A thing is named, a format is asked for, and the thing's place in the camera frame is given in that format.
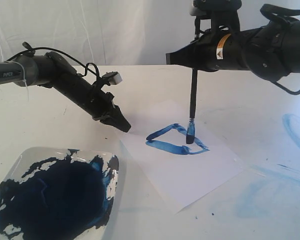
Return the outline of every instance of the sheet of white paper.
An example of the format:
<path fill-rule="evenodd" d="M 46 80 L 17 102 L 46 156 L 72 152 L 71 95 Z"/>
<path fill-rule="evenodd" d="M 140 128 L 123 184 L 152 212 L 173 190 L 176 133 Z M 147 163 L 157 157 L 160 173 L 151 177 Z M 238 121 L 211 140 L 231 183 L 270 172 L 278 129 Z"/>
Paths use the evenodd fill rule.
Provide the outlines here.
<path fill-rule="evenodd" d="M 139 163 L 166 205 L 177 213 L 184 207 L 213 191 L 242 171 L 238 156 L 224 143 L 199 124 L 196 137 L 209 151 L 197 155 L 176 155 L 146 145 L 146 137 L 168 125 L 178 123 L 187 129 L 188 111 L 168 100 L 143 112 L 136 112 L 128 120 L 132 128 L 120 139 Z M 177 146 L 186 145 L 186 137 L 177 130 L 156 140 Z M 195 144 L 193 152 L 201 150 Z"/>

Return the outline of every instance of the white fabric background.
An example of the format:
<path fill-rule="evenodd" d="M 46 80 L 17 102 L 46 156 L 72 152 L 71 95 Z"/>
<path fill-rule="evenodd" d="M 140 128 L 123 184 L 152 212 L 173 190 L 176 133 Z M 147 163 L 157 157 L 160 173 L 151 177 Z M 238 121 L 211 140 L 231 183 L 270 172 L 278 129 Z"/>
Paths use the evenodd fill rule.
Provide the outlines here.
<path fill-rule="evenodd" d="M 268 22 L 259 11 L 264 3 L 300 9 L 300 0 L 242 2 L 243 30 Z M 191 0 L 0 0 L 0 46 L 4 59 L 22 51 L 27 41 L 84 63 L 165 64 L 165 53 L 194 37 L 190 6 Z M 209 21 L 202 25 L 206 28 Z"/>

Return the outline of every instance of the table surface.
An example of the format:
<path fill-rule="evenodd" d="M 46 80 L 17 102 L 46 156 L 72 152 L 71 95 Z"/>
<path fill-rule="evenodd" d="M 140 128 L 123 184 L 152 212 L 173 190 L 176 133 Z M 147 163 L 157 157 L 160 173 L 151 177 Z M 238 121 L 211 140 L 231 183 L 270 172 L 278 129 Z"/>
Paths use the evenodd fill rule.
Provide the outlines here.
<path fill-rule="evenodd" d="M 126 117 L 168 99 L 189 107 L 191 69 L 100 67 L 102 74 L 111 71 L 120 72 L 123 82 L 105 90 Z M 283 82 L 297 89 L 300 74 Z M 285 114 L 300 117 L 300 96 L 250 72 L 200 72 L 196 122 L 241 158 L 244 171 L 178 214 L 167 209 L 112 127 L 93 121 L 54 89 L 29 87 L 29 96 L 13 83 L 0 85 L 0 182 L 31 147 L 118 155 L 121 185 L 106 239 L 300 240 L 300 149 L 282 121 Z"/>

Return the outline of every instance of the cable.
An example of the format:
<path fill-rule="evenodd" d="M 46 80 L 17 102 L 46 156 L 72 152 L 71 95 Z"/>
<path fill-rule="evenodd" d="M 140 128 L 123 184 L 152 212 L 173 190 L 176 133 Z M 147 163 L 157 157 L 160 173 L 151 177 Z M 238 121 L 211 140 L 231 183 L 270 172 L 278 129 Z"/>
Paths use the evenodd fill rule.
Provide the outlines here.
<path fill-rule="evenodd" d="M 24 51 L 21 51 L 21 52 L 17 53 L 16 55 L 10 57 L 7 61 L 11 61 L 11 60 L 15 59 L 16 57 L 19 57 L 20 55 L 23 55 L 23 54 L 26 54 L 26 53 L 29 53 L 29 52 L 32 52 L 32 51 L 36 51 L 36 50 L 50 50 L 50 51 L 54 51 L 54 52 L 60 53 L 62 55 L 65 55 L 66 57 L 68 57 L 69 59 L 75 61 L 77 64 L 79 64 L 81 67 L 83 67 L 85 69 L 85 73 L 88 73 L 88 71 L 89 71 L 90 73 L 92 73 L 93 75 L 95 75 L 97 78 L 100 78 L 98 67 L 94 63 L 90 62 L 90 63 L 84 65 L 82 62 L 80 62 L 79 60 L 75 59 L 73 56 L 65 53 L 64 51 L 61 51 L 61 50 L 58 50 L 58 49 L 55 49 L 55 48 L 51 48 L 51 47 L 35 47 L 35 48 L 30 48 L 30 49 L 27 49 L 27 50 L 24 50 Z M 90 68 L 88 68 L 89 65 L 93 65 L 95 67 L 95 69 L 96 69 L 96 72 L 98 72 L 98 73 L 96 73 L 96 72 L 92 71 Z"/>

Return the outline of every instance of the yellow warning label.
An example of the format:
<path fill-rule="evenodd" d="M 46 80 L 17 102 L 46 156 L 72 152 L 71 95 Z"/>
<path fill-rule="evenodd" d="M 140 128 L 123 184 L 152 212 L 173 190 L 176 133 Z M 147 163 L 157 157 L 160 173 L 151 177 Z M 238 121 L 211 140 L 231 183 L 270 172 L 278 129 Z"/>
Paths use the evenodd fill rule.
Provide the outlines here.
<path fill-rule="evenodd" d="M 223 60 L 224 59 L 224 46 L 226 44 L 227 39 L 231 36 L 231 34 L 227 34 L 221 38 L 221 40 L 218 43 L 218 46 L 216 47 L 216 59 L 217 60 Z"/>

